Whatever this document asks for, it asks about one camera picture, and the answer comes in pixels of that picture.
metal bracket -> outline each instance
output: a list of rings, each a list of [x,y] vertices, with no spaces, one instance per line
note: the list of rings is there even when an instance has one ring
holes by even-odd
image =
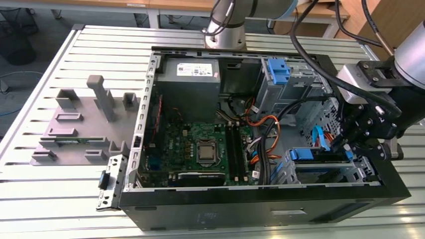
[[[120,154],[110,158],[107,170],[99,181],[99,203],[96,211],[119,211],[119,202],[124,186],[128,158]]]
[[[385,140],[384,143],[377,144],[372,148],[355,146],[352,149],[357,155],[380,158],[383,160],[401,160],[405,157],[396,138]]]
[[[376,88],[411,87],[411,83],[393,71],[395,60],[360,61],[357,67],[364,72],[368,83]]]
[[[392,138],[392,139],[385,139],[384,140],[384,144],[387,145],[387,147],[389,148],[389,152],[391,152],[391,159],[392,160],[401,160],[404,158],[404,152],[401,149],[400,144],[397,143],[397,138]]]

black metal frame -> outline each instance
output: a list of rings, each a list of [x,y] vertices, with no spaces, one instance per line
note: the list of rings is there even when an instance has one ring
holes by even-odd
[[[196,49],[185,48],[164,48],[153,47],[153,50],[171,51],[171,54],[180,54],[185,51]],[[225,50],[213,50],[211,52],[224,52]],[[252,51],[229,51],[237,54],[275,54],[299,56],[295,53],[276,52],[252,52]],[[333,66],[329,56],[311,55],[321,65],[321,67],[333,75],[337,70]],[[341,99],[339,88],[331,84],[337,99]],[[130,217],[136,221],[136,218],[143,217],[143,211],[156,210],[157,207],[165,205],[231,205],[231,204],[252,204],[257,203],[267,205],[268,202],[307,202],[315,203],[323,200],[353,200],[355,204],[341,207],[336,211],[331,211],[321,217],[311,220],[309,223],[333,223],[344,220],[359,212],[377,205],[389,205],[411,196],[407,186],[400,178],[395,166],[389,160],[372,157],[369,161],[377,172],[377,180],[381,186],[359,186],[359,187],[307,187],[307,188],[263,188],[257,190],[208,190],[208,191],[176,191],[176,190],[156,190],[155,192],[123,192],[120,199],[120,208],[126,210]]]

sticker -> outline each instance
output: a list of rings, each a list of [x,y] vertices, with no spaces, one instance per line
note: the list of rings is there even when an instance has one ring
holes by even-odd
[[[260,172],[259,171],[253,171],[252,172],[252,177],[259,179],[260,178]]]
[[[135,3],[128,3],[127,6],[147,7],[147,5],[144,4],[135,4]]]
[[[213,65],[199,63],[180,63],[177,76],[213,76]]]
[[[256,106],[252,106],[251,109],[252,109],[253,112],[259,113],[260,109]]]

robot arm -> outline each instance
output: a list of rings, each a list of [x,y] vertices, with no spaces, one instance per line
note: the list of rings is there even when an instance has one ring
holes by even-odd
[[[361,61],[345,65],[337,77],[359,88],[379,94],[401,110],[397,118],[387,118],[367,101],[341,90],[340,135],[332,142],[339,151],[348,144],[364,156],[403,159],[397,138],[425,118],[425,21],[397,48],[387,61]],[[384,143],[372,139],[384,139]]]
[[[212,9],[209,26],[203,30],[207,47],[243,49],[245,18],[279,19],[287,17],[296,6],[297,0],[217,0]]]

aluminum table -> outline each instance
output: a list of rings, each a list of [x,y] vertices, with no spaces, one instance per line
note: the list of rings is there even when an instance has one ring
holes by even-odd
[[[300,37],[311,53],[328,54],[340,69],[375,59],[355,41]],[[393,164],[412,197],[337,224],[143,232],[124,212],[96,212],[104,166],[31,166],[32,152],[54,116],[60,88],[94,96],[90,75],[103,75],[115,96],[141,93],[152,46],[203,47],[197,31],[86,26],[72,30],[0,143],[0,238],[425,238],[425,128],[415,125]],[[249,50],[296,52],[287,36],[247,35]]]

